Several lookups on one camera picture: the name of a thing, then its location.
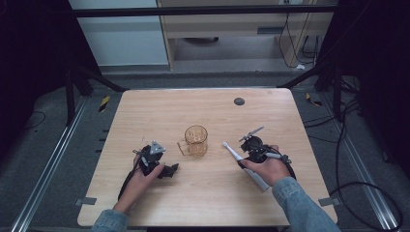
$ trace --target floor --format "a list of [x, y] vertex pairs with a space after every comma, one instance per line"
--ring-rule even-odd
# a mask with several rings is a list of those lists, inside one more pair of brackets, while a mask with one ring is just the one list
[[[311, 54], [313, 45], [314, 43], [307, 41], [304, 49], [306, 56]], [[304, 58], [303, 53], [300, 53], [299, 57], [307, 62], [312, 61], [311, 58]], [[220, 38], [217, 42], [196, 39], [178, 42], [175, 65], [171, 71], [143, 70], [123, 75], [108, 74], [106, 78], [133, 89], [275, 87], [297, 77], [311, 66], [312, 64], [306, 64], [304, 70], [287, 67], [281, 59], [273, 36]], [[354, 77], [346, 79], [359, 87]], [[292, 93], [306, 123], [307, 135], [328, 190], [331, 191], [337, 186], [335, 164], [338, 161], [341, 183], [367, 181], [377, 184], [393, 197], [404, 218], [410, 218], [410, 204], [407, 200], [410, 182], [396, 163], [383, 161], [377, 139], [366, 120], [361, 117], [360, 110], [353, 110], [346, 117], [345, 127], [348, 133], [343, 137], [339, 148], [337, 140], [342, 124], [331, 121], [320, 127], [308, 126], [332, 115], [332, 91], [316, 93], [313, 88], [314, 81], [315, 77], [304, 81], [294, 87]], [[34, 212], [28, 211], [27, 220], [30, 223], [26, 226], [29, 230], [88, 229], [76, 223], [80, 208], [75, 205], [75, 201], [86, 194], [106, 132], [121, 99], [121, 93], [115, 93], [94, 81], [92, 85], [95, 91], [91, 98], [76, 95], [76, 105], [84, 105], [84, 108], [73, 131], [67, 131], [65, 128], [67, 111], [64, 89], [58, 89], [37, 100], [35, 112], [27, 122], [26, 130], [12, 149], [14, 159], [7, 165], [2, 164], [0, 231], [9, 231], [17, 218], [22, 216], [21, 213], [27, 212], [23, 207], [29, 199], [33, 199], [30, 196], [33, 189], [39, 188], [36, 183], [41, 178], [47, 182], [43, 190], [34, 192], [37, 194], [37, 197], [34, 197], [37, 200], [31, 204], [34, 205]], [[307, 100], [306, 93], [310, 93], [314, 102]], [[102, 99], [107, 95], [110, 96], [107, 108], [104, 112], [98, 112]], [[342, 99], [345, 102], [344, 107], [354, 100], [355, 96], [344, 93]], [[69, 144], [59, 144], [62, 134], [71, 138]], [[60, 146], [62, 155], [52, 159], [56, 145]], [[51, 174], [47, 178], [42, 174], [48, 167]], [[389, 223], [391, 216], [394, 218], [392, 221], [400, 219], [392, 202], [384, 200], [385, 197], [373, 189], [349, 187], [343, 192], [343, 196], [352, 211], [369, 221], [370, 226], [380, 227], [383, 218], [387, 218]], [[344, 206], [336, 206], [336, 210], [338, 225], [342, 231], [374, 230], [360, 223]], [[401, 231], [410, 231], [410, 223], [407, 220], [404, 221]]]

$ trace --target cabinet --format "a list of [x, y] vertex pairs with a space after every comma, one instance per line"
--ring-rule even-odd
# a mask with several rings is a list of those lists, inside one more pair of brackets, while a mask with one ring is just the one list
[[[157, 0], [159, 7], [277, 5], [279, 0]], [[304, 0], [303, 4], [336, 3], [336, 0]], [[314, 14], [205, 14], [165, 15], [161, 24], [168, 61], [173, 64], [176, 41], [180, 38], [258, 36], [260, 29], [281, 33], [286, 19], [289, 27], [281, 35], [280, 47], [287, 64], [295, 65], [306, 36], [325, 36], [333, 13]]]
[[[70, 0], [73, 9], [156, 8], [155, 0]], [[78, 22], [103, 73], [168, 65], [158, 16], [87, 17]]]

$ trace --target sleeve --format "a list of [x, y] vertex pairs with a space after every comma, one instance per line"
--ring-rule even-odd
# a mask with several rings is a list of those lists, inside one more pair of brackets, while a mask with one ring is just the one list
[[275, 183], [272, 194], [284, 210], [292, 231], [340, 231], [291, 177]]
[[115, 210], [104, 210], [94, 223], [91, 231], [120, 232], [127, 231], [129, 219], [126, 215]]

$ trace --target tabletop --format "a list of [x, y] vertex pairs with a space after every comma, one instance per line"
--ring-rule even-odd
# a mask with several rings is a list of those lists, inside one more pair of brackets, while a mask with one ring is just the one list
[[[241, 98], [244, 104], [234, 101]], [[208, 132], [208, 151], [200, 158], [183, 156], [177, 142], [188, 127]], [[93, 225], [101, 211], [112, 209], [128, 173], [133, 150], [153, 140], [166, 151], [161, 162], [179, 163], [172, 178], [157, 179], [132, 209], [135, 226], [279, 226], [288, 225], [271, 189], [262, 191], [242, 170], [226, 141], [243, 158], [239, 139], [256, 135], [277, 144], [292, 160], [299, 184], [312, 200], [329, 197], [299, 111], [288, 89], [130, 90], [123, 94], [82, 205], [80, 225]], [[323, 209], [337, 221], [333, 206]]]

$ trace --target right hand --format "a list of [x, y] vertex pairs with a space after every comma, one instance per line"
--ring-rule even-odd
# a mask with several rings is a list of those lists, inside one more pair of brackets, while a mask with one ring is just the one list
[[247, 159], [241, 160], [247, 169], [256, 172], [269, 186], [274, 186], [275, 183], [285, 177], [290, 177], [286, 165], [279, 159], [267, 158], [262, 163], [255, 163]]

